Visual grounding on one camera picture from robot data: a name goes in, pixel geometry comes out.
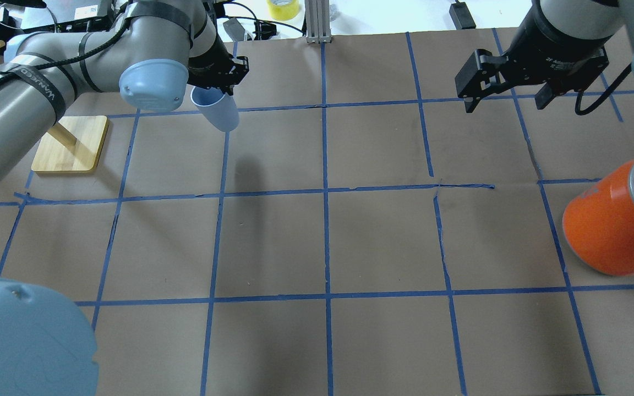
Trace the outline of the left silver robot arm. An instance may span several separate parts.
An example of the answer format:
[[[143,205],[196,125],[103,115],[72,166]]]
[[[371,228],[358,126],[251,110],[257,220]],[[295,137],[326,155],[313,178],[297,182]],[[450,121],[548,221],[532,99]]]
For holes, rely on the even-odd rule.
[[[130,1],[110,31],[32,32],[0,65],[0,395],[93,395],[91,325],[139,116],[168,117],[189,100],[197,64],[232,62],[204,1]],[[165,107],[127,98],[141,81]],[[98,169],[30,171],[48,129],[70,117],[107,119]]]

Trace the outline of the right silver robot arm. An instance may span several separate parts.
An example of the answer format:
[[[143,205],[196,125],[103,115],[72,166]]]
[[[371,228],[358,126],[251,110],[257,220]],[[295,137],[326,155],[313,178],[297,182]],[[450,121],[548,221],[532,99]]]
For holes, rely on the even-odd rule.
[[[621,28],[631,43],[632,60],[604,93],[581,107],[591,83],[609,65],[605,45]],[[533,1],[501,55],[478,48],[455,76],[456,95],[472,113],[483,98],[514,87],[539,86],[538,109],[575,92],[575,113],[596,110],[634,75],[634,1]]]

